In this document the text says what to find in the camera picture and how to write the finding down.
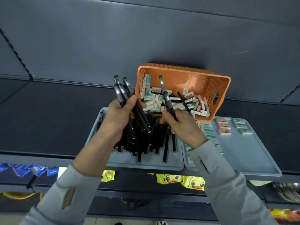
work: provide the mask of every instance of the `gray shirt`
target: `gray shirt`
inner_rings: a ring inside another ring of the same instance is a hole
[[[205,180],[205,193],[222,225],[278,224],[246,186],[244,175],[231,168],[211,141],[188,154]],[[21,225],[83,224],[101,179],[85,177],[70,165]],[[62,209],[65,194],[72,188],[75,191],[71,204]]]

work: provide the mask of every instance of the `yellow package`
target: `yellow package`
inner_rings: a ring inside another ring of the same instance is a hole
[[[115,171],[114,170],[104,170],[102,174],[102,181],[111,181],[115,179]]]
[[[205,181],[202,177],[182,176],[182,179],[183,179],[183,182],[181,183],[181,185],[183,185],[184,187],[189,188],[189,189],[204,191]]]
[[[160,184],[169,184],[175,182],[182,182],[181,175],[164,175],[164,174],[156,174],[157,183]]]

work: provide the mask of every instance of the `stacked metal plate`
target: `stacked metal plate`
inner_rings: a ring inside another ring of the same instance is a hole
[[[300,203],[300,183],[273,182],[273,188],[285,201]]]

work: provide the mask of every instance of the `scratch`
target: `scratch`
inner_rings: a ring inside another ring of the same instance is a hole
[[[246,53],[246,52],[249,52],[249,50],[242,51],[242,52],[233,52],[233,53],[230,53],[230,54],[240,54],[240,53]]]

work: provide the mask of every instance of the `basket hole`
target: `basket hole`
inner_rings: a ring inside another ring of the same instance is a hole
[[[214,104],[214,105],[216,104],[216,102],[217,102],[219,96],[220,96],[220,93],[217,92],[216,95],[215,95],[215,97],[214,97],[214,101],[212,102],[212,104]]]

